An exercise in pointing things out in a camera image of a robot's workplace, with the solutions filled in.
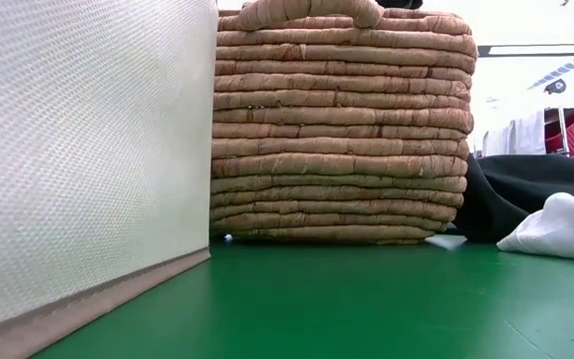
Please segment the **white hanging cloth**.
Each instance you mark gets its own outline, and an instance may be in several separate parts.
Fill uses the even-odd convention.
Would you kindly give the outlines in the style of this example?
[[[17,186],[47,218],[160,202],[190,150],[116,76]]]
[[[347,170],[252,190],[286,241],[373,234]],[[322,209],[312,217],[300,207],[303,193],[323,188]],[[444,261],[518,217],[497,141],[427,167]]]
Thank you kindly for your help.
[[[480,149],[483,157],[545,155],[544,111],[539,110],[491,128],[482,136]]]

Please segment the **long ceiling light fixture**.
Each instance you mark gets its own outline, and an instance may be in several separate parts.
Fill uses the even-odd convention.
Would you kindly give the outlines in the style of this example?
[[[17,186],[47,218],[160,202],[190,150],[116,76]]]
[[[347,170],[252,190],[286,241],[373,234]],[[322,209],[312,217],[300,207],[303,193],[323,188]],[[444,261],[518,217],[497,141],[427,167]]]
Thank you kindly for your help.
[[[480,58],[499,57],[566,57],[574,56],[574,44],[551,45],[480,45]]]

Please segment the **large white garment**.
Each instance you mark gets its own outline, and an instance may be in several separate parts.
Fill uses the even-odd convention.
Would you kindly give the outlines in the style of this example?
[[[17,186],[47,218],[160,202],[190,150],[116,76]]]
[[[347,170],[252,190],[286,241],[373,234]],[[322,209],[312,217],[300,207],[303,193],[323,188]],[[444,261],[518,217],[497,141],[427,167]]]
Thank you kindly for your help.
[[[460,240],[441,235],[429,238],[429,243],[447,249],[455,249],[465,242],[475,243],[465,237]],[[499,242],[479,244],[493,244],[501,251],[574,258],[574,195],[552,194],[541,209],[527,215]]]

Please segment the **large black garment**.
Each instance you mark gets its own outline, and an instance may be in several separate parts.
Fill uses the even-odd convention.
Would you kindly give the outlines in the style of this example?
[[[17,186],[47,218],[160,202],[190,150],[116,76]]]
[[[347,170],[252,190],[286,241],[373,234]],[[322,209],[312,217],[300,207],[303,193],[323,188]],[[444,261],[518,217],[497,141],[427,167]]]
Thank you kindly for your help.
[[[574,159],[561,155],[470,155],[463,205],[448,234],[497,243],[557,192],[574,195]]]

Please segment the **green table mat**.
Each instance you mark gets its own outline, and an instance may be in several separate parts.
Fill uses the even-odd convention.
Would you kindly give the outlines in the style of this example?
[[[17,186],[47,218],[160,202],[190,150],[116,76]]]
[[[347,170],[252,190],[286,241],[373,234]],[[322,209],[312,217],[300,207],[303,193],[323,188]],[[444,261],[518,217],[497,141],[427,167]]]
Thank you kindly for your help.
[[[574,260],[215,246],[33,359],[574,359]]]

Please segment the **beige fabric storage bin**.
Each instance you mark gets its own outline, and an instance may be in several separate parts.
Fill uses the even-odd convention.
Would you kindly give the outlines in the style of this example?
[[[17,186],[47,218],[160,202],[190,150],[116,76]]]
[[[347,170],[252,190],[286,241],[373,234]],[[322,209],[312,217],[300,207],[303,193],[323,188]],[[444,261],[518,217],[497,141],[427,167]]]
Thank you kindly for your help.
[[[0,359],[207,259],[216,0],[0,0]]]

